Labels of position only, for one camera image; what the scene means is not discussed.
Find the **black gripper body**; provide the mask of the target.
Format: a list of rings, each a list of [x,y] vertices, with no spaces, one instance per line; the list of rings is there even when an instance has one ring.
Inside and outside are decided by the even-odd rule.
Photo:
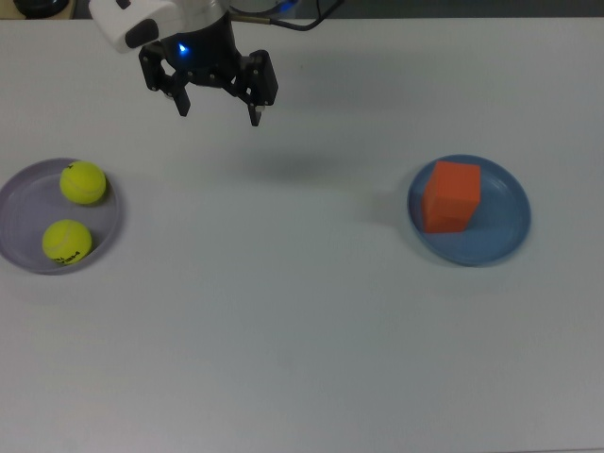
[[[171,78],[226,91],[237,88],[241,54],[229,13],[203,29],[177,33],[159,42],[164,59],[175,70]]]

